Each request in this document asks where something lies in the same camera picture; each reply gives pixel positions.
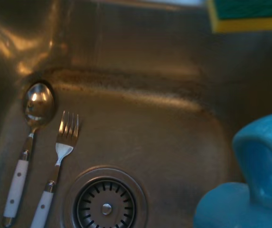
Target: spoon bowl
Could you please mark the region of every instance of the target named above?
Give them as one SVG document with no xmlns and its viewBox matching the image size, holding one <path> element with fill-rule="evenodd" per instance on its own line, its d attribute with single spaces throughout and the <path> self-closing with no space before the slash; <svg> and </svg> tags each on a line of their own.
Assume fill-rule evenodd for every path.
<svg viewBox="0 0 272 228">
<path fill-rule="evenodd" d="M 55 113 L 51 90 L 43 83 L 34 84 L 24 95 L 23 110 L 32 131 L 49 123 Z"/>
</svg>

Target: fork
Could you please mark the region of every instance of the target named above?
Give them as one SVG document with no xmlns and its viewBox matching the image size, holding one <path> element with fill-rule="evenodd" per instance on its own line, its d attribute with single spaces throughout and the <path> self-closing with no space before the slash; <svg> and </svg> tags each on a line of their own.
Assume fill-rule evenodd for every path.
<svg viewBox="0 0 272 228">
<path fill-rule="evenodd" d="M 58 154 L 58 160 L 56 162 L 52 176 L 45 186 L 45 190 L 43 191 L 30 228 L 44 228 L 45 226 L 51 201 L 56 190 L 61 161 L 73 151 L 78 139 L 78 130 L 79 116 L 77 115 L 77 118 L 74 119 L 74 114 L 72 114 L 72 120 L 70 122 L 68 112 L 68 118 L 66 122 L 65 111 L 63 111 L 59 132 L 56 138 L 56 153 Z"/>
</svg>

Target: spoon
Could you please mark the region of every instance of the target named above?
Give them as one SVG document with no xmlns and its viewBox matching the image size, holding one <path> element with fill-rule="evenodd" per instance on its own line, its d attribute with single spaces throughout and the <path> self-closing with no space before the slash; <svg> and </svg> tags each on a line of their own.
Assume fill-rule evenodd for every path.
<svg viewBox="0 0 272 228">
<path fill-rule="evenodd" d="M 55 101 L 50 89 L 43 83 L 34 84 L 24 95 L 23 110 L 27 124 L 30 126 L 30 134 L 24 143 L 11 181 L 3 214 L 3 227 L 10 227 L 16 217 L 32 152 L 34 134 L 37 129 L 46 125 L 55 113 Z"/>
</svg>

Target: white handle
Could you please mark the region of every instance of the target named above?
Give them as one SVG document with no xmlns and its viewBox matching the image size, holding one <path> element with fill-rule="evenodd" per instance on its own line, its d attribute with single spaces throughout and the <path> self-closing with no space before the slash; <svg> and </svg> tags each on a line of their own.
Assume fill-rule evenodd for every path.
<svg viewBox="0 0 272 228">
<path fill-rule="evenodd" d="M 5 217 L 14 218 L 17 214 L 27 175 L 28 163 L 28 161 L 24 160 L 18 161 L 7 196 L 3 214 Z"/>
<path fill-rule="evenodd" d="M 43 192 L 30 228 L 44 228 L 53 195 L 48 191 Z"/>
</svg>

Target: sink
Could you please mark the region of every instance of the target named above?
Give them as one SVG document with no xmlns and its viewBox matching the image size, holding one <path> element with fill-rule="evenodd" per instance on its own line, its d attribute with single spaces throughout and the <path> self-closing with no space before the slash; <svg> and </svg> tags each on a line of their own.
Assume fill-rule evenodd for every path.
<svg viewBox="0 0 272 228">
<path fill-rule="evenodd" d="M 145 198 L 136 220 L 191 228 L 205 193 L 243 181 L 233 135 L 272 113 L 272 32 L 212 34 L 194 4 L 0 1 L 0 223 L 28 134 L 21 99 L 37 81 L 53 87 L 57 112 L 37 134 L 13 227 L 31 224 L 67 110 L 79 114 L 80 136 L 47 227 L 80 227 L 64 219 L 71 189 L 87 170 L 115 167 Z"/>
</svg>

